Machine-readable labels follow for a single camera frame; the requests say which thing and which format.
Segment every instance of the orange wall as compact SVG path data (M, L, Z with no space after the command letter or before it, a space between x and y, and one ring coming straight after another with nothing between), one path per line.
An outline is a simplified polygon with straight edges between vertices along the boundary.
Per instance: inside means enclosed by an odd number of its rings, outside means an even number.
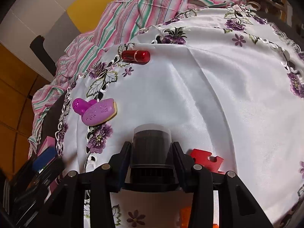
M49 82L0 44L0 168L11 178L26 162L32 134L31 98Z

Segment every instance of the orange object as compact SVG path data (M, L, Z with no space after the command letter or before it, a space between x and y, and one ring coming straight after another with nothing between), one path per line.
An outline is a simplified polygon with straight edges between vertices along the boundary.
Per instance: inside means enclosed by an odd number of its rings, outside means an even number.
M188 228L189 220L191 214L191 207L185 207L179 211L181 227L180 228ZM217 224L214 224L212 228L219 228Z

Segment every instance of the pink box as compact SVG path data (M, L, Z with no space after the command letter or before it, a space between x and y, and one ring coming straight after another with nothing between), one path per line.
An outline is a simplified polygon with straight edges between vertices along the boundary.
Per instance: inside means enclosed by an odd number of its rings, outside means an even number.
M53 146L55 147L55 138L47 136L38 152L38 156L48 147Z

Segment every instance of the purple flower embroidery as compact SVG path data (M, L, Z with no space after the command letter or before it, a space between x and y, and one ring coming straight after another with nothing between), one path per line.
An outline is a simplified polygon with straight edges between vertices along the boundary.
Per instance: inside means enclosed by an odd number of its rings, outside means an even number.
M168 34L161 40L162 44L184 45L186 43L184 40L186 36L183 32L183 27L175 28L174 30L166 29L164 32L167 32Z
M114 71L116 67L117 67L117 65L113 64L112 66L109 67L109 71Z
M128 214L131 218L128 218L127 222L132 223L133 227L136 227L137 224L140 224L140 225L143 225L143 226L145 225L145 222L141 221L141 219L145 218L145 215L144 214L138 215L138 210L135 210L134 214L131 213L131 212L128 212Z
M166 26L166 25L169 25L169 24L171 24L173 22L177 22L177 21L180 21L180 19L179 18L173 18L173 19L170 19L170 20L164 22L163 25Z
M226 27L235 31L244 31L245 25L238 23L236 20L227 20Z
M104 71L106 63L98 63L90 69L90 77L91 79L96 79L101 73Z
M71 86L70 86L70 90L72 90L74 87L76 87L76 81L74 81Z
M304 97L304 86L296 74L287 74L290 79L290 90L298 97Z
M123 73L122 75L124 77L126 77L127 75L132 75L132 71L134 71L134 69L132 69L132 67L129 67L129 69L125 69L125 73Z
M67 131L68 128L69 128L69 126L67 125L66 122L62 124L61 129L58 132L58 140L59 140L59 142L63 142L64 135L65 135L65 133L66 133L66 131Z
M107 123L103 123L93 131L93 137L89 139L87 147L90 152L100 154L105 148L105 141L113 133L112 126Z
M300 170L300 173L303 174L302 175L302 178L304 179L304 162L301 161L301 166L303 167L301 170Z
M184 45L186 41L179 36L165 35L162 39L162 44L176 44L176 45Z
M298 53L299 58L301 58L304 61L304 51L301 51Z
M246 43L246 41L244 40L244 36L242 35L237 35L235 34L235 39L232 39L232 41L235 41L235 45L238 46L240 44L240 46L242 47L243 44L242 43Z
M261 25L265 25L266 24L265 20L263 20L261 17L259 17L257 15L253 15L252 17L253 17L253 19L256 20L256 22L260 23Z

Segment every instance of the yellow wall panel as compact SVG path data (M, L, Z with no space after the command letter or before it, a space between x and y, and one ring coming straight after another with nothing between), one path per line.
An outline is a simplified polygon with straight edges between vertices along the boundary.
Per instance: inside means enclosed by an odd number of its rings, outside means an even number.
M113 0L76 0L67 9L72 22L81 33L94 30L107 4Z

